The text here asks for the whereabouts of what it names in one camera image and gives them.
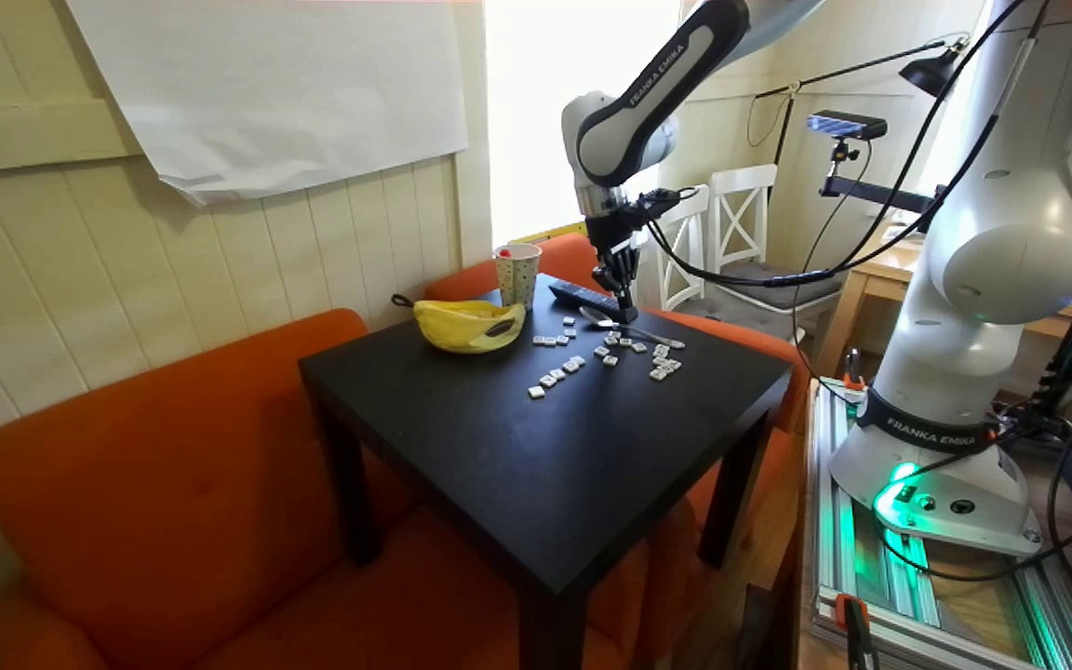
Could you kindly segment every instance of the banana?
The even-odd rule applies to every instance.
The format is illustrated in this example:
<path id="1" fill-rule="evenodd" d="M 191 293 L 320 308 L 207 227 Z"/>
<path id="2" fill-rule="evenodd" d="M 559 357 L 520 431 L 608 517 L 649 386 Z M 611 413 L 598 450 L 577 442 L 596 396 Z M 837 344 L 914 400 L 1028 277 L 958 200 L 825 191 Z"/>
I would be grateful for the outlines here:
<path id="1" fill-rule="evenodd" d="M 523 331 L 529 308 L 496 300 L 415 300 L 413 315 L 436 350 L 491 352 Z"/>

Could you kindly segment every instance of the sofa cushion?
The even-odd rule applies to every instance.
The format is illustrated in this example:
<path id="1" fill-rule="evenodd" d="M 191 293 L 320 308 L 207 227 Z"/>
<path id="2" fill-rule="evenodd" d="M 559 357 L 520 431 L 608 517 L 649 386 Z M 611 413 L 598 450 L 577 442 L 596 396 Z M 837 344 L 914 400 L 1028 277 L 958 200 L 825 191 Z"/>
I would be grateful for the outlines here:
<path id="1" fill-rule="evenodd" d="M 441 517 L 413 511 L 357 582 L 331 571 L 202 665 L 510 670 L 516 596 Z M 626 650 L 587 630 L 584 665 L 621 670 Z"/>
<path id="2" fill-rule="evenodd" d="M 0 527 L 26 586 L 110 658 L 182 665 L 342 553 L 297 357 L 325 313 L 0 427 Z M 367 462 L 376 511 L 410 493 Z"/>

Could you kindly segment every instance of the sofa armrest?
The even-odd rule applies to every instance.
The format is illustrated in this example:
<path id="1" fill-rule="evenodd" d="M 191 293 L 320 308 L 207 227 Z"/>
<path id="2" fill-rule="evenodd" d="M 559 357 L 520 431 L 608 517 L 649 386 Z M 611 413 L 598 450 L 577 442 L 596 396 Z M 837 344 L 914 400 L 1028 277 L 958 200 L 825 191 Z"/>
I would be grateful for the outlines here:
<path id="1" fill-rule="evenodd" d="M 109 670 L 91 640 L 21 588 L 0 592 L 0 670 Z"/>

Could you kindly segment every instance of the square table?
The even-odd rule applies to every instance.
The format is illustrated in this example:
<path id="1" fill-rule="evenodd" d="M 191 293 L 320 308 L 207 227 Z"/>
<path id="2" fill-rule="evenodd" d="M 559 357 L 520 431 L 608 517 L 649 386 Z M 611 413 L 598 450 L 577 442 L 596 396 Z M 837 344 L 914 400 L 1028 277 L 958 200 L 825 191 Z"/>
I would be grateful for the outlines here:
<path id="1" fill-rule="evenodd" d="M 567 313 L 541 277 L 529 324 L 510 350 L 456 357 L 415 324 L 312 352 L 300 381 L 317 403 L 347 543 L 372 561 L 359 442 L 398 464 L 520 592 L 520 665 L 574 670 L 596 582 L 723 458 L 701 553 L 723 566 L 735 507 L 757 473 L 768 418 L 789 367 L 757 350 L 641 315 L 641 344 L 672 340 L 682 367 L 652 381 L 652 345 L 601 366 L 598 331 L 567 345 Z M 584 367 L 543 400 L 529 386 L 582 352 Z"/>

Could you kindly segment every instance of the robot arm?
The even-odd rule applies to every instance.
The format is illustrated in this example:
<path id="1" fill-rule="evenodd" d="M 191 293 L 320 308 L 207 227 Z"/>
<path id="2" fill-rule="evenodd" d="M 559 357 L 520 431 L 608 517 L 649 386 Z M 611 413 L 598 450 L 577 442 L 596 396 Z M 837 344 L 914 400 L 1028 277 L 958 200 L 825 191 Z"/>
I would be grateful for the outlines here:
<path id="1" fill-rule="evenodd" d="M 636 270 L 630 233 L 682 199 L 659 191 L 630 200 L 621 182 L 672 150 L 667 118 L 703 79 L 783 38 L 814 4 L 820 0 L 703 0 L 621 98 L 587 92 L 567 103 L 560 139 L 574 163 L 577 203 L 598 251 L 596 279 L 618 299 L 626 315 L 632 315 L 630 282 Z"/>

